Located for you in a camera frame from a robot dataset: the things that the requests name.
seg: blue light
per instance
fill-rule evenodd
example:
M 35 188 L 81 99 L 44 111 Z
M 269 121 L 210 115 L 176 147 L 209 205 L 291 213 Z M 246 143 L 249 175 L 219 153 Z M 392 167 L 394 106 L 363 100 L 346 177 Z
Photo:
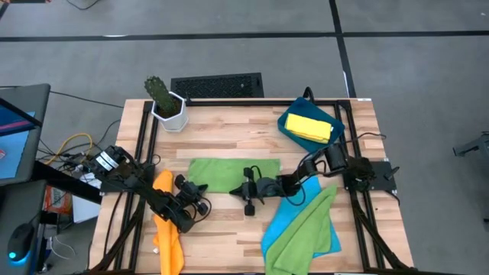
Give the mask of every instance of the blue light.
M 13 265 L 13 266 L 23 266 L 25 265 L 25 263 L 28 261 L 28 258 L 29 258 L 29 255 L 31 254 L 31 252 L 29 251 L 27 255 L 25 255 L 24 258 L 20 259 L 20 260 L 17 260 L 17 261 L 14 261 L 14 260 L 10 260 L 10 264 Z

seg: computer mouse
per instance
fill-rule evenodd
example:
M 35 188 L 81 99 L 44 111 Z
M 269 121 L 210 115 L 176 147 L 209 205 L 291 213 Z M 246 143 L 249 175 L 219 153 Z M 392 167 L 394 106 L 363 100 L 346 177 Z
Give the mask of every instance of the computer mouse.
M 24 259 L 31 248 L 33 236 L 34 226 L 30 222 L 19 225 L 8 240 L 8 258 L 14 262 Z

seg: green cloth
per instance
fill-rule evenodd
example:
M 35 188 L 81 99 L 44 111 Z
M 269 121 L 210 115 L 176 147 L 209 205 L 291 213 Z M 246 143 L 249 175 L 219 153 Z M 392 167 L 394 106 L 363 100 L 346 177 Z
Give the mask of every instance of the green cloth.
M 267 275 L 306 275 L 314 253 L 329 251 L 329 208 L 336 188 L 330 186 L 318 194 L 270 246 L 265 256 Z
M 254 165 L 260 168 L 263 177 L 274 179 L 280 172 L 279 159 L 196 158 L 190 162 L 189 181 L 196 185 L 209 185 L 206 192 L 229 193 L 245 181 L 243 169 Z M 253 172 L 257 180 L 257 169 L 253 168 Z

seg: concrete floor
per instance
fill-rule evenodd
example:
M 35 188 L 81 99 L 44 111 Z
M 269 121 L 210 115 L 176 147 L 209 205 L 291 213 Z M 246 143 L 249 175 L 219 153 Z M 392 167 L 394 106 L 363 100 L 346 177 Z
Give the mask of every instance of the concrete floor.
M 83 5 L 89 0 L 73 0 Z M 484 0 L 341 0 L 343 31 L 489 30 Z M 65 1 L 10 5 L 0 37 L 333 31 L 326 0 L 101 0 L 88 11 Z M 415 265 L 488 274 L 489 209 L 483 160 L 452 147 L 489 130 L 489 37 L 345 38 L 358 97 L 374 100 Z M 52 90 L 122 105 L 147 98 L 143 81 L 262 72 L 266 97 L 345 97 L 335 38 L 20 42 L 0 44 L 0 86 L 49 83 Z M 42 138 L 52 149 L 85 131 L 98 140 L 121 109 L 51 95 Z M 105 143 L 113 144 L 117 126 Z M 86 266 L 94 221 L 60 240 L 78 260 L 49 259 L 50 274 Z

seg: wooden table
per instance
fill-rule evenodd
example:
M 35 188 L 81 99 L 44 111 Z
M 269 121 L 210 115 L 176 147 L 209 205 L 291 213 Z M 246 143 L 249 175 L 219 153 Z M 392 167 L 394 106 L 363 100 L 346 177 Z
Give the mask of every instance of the wooden table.
M 116 145 L 122 146 L 131 154 L 134 154 L 136 148 L 143 104 L 144 100 L 128 100 L 122 114 Z M 358 134 L 366 131 L 379 132 L 372 101 L 351 99 L 351 107 Z M 321 108 L 334 117 L 333 107 Z M 277 119 L 286 109 L 285 106 L 188 107 L 190 121 L 181 133 L 167 133 L 161 126 L 158 127 L 154 153 L 161 156 L 161 162 L 157 165 L 157 173 L 165 168 L 171 170 L 175 176 L 179 173 L 186 176 L 189 162 L 194 157 L 279 158 L 282 173 L 291 173 L 306 151 L 277 130 Z M 344 112 L 342 117 L 348 140 L 350 134 Z M 146 156 L 152 121 L 148 120 L 142 156 Z M 359 143 L 364 157 L 371 160 L 383 160 L 386 157 L 383 142 L 378 137 L 365 136 Z M 351 154 L 353 150 L 350 147 L 348 151 Z M 322 177 L 320 183 L 322 186 L 338 185 L 338 195 L 331 207 L 331 217 L 342 251 L 314 259 L 310 271 L 362 271 L 351 203 L 348 193 L 343 190 L 342 178 Z M 266 199 L 265 205 L 256 203 L 256 215 L 247 217 L 243 213 L 244 202 L 238 197 L 215 193 L 207 193 L 206 197 L 212 201 L 210 216 L 196 224 L 189 233 L 180 235 L 185 254 L 183 272 L 264 272 L 260 242 L 274 217 L 280 198 Z M 108 220 L 116 198 L 117 194 L 109 194 L 102 200 L 90 253 L 91 267 L 102 259 Z M 379 233 L 392 251 L 405 264 L 412 266 L 413 261 L 397 201 L 381 191 L 371 192 L 371 198 Z M 120 232 L 124 201 L 125 195 L 115 213 L 109 248 Z M 134 200 L 133 210 L 137 201 L 138 199 Z M 152 240 L 157 229 L 152 216 L 152 211 L 147 207 L 136 273 L 160 273 L 159 256 L 153 253 Z M 371 266 L 375 267 L 373 245 L 367 233 L 365 238 Z M 126 242 L 122 267 L 128 266 L 131 240 L 132 235 Z

